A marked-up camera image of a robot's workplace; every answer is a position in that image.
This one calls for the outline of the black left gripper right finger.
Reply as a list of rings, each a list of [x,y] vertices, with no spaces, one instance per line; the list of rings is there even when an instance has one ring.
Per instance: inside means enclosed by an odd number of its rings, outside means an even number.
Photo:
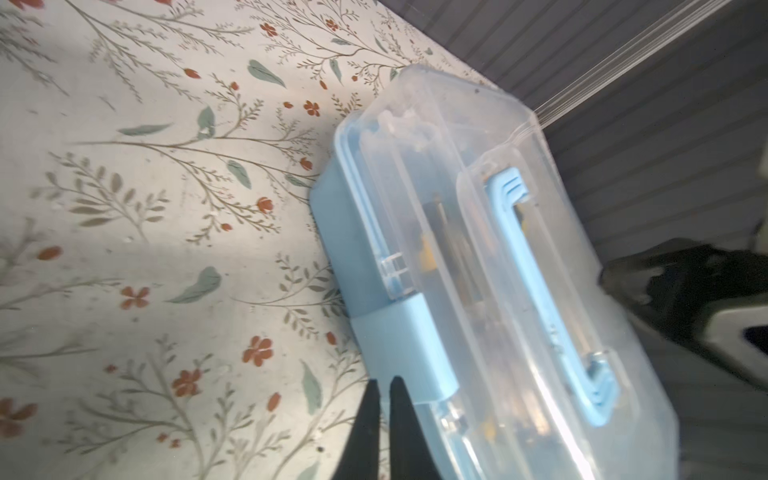
[[[390,474],[393,480],[440,480],[405,381],[390,385]]]

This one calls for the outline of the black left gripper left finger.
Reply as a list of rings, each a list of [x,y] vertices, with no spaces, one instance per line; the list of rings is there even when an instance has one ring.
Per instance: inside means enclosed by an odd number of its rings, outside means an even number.
[[[380,420],[378,383],[369,380],[332,480],[378,478]]]

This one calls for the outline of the light blue toolbox base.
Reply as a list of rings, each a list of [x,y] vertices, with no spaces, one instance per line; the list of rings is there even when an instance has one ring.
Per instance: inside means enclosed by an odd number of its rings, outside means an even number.
[[[380,428],[390,432],[390,385],[400,376],[441,479],[454,479],[435,416],[457,392],[458,380],[425,296],[410,292],[405,266],[382,238],[358,167],[360,117],[353,113],[336,128],[331,160],[310,192],[311,211],[368,381],[378,383]]]

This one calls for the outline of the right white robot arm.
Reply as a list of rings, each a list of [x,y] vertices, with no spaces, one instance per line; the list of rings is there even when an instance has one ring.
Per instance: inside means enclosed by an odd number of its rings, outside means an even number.
[[[766,289],[757,257],[691,243],[596,264],[532,141],[388,140],[393,294],[421,295],[457,387],[431,403],[446,479],[674,479],[678,427],[630,320],[687,344]]]

